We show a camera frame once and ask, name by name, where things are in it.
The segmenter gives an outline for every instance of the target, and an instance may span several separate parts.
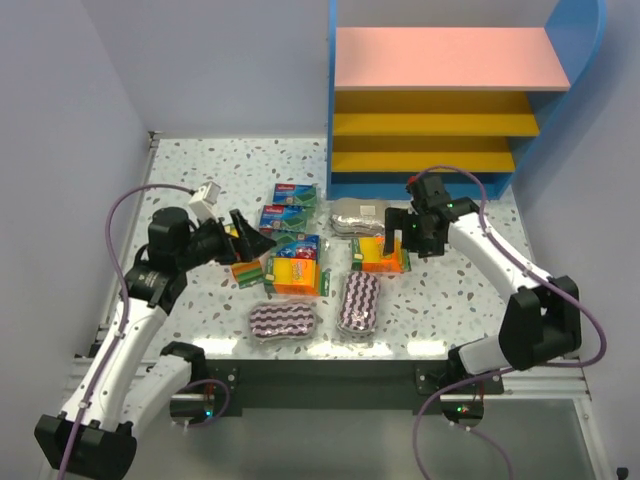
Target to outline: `terrazzo table surface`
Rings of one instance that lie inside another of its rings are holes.
[[[179,139],[161,140],[149,183],[197,188],[207,180],[222,187],[219,216],[239,208],[255,225],[276,182],[325,185],[324,139]],[[147,242],[153,212],[167,206],[187,208],[188,197],[171,190],[145,194],[137,220],[129,268],[135,251]],[[487,207],[502,236],[525,256],[529,250],[511,190]],[[330,236],[327,212],[316,219],[316,233]],[[336,329],[341,283],[350,269],[348,240],[329,237],[324,268],[331,269],[327,298],[305,298],[315,308],[318,327],[303,341],[259,344],[249,332],[248,314],[260,302],[291,298],[264,292],[262,285],[240,290],[228,267],[209,264],[188,274],[189,285],[152,340],[144,356],[158,357],[170,341],[194,343],[210,359],[444,359],[452,345],[498,333],[505,305],[496,290],[461,253],[447,247],[444,257],[419,260],[412,271],[382,278],[378,330],[368,343],[345,341]]]

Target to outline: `white label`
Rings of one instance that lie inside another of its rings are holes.
[[[363,217],[375,217],[376,206],[375,205],[360,205],[360,215]]]

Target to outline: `blue shelf base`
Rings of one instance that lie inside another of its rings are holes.
[[[470,197],[480,199],[480,189],[459,174],[441,174],[451,198]],[[487,190],[489,200],[498,198],[501,187],[511,176],[510,174],[480,173],[478,178]],[[407,181],[411,175],[406,173],[333,173],[329,200],[344,197],[380,198],[385,200],[409,200],[406,190]]]

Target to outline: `red logo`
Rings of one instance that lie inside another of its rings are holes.
[[[267,205],[264,207],[264,213],[284,213],[282,205]]]

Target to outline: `product box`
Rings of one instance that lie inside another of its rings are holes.
[[[315,185],[276,183],[273,191],[274,205],[299,205],[314,208],[317,203],[318,190]]]
[[[229,235],[238,236],[238,232],[233,225],[225,225],[224,230]],[[231,265],[231,273],[241,289],[263,282],[262,265],[260,260],[257,259],[248,263],[234,263]]]
[[[411,271],[409,254],[403,250],[402,242],[396,238],[391,255],[384,255],[384,237],[363,237],[351,240],[351,269],[362,272]]]
[[[276,232],[271,238],[277,242],[271,249],[271,255],[283,258],[303,258],[320,260],[320,236],[304,233]]]
[[[262,233],[274,231],[300,232],[307,229],[312,213],[304,207],[291,205],[265,205],[258,229]]]
[[[315,260],[269,257],[264,289],[267,293],[326,297],[329,295],[329,277],[329,272],[323,272]]]

